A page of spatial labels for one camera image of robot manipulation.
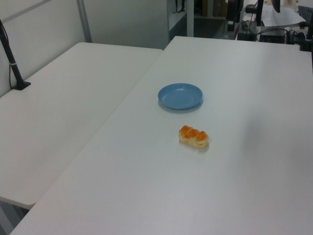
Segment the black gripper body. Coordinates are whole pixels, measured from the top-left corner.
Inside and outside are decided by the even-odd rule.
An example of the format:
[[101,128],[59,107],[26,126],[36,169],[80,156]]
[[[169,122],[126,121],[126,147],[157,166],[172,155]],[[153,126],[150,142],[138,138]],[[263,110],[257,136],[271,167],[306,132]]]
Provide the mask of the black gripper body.
[[241,10],[243,8],[243,0],[228,0],[226,19],[232,22],[239,22]]

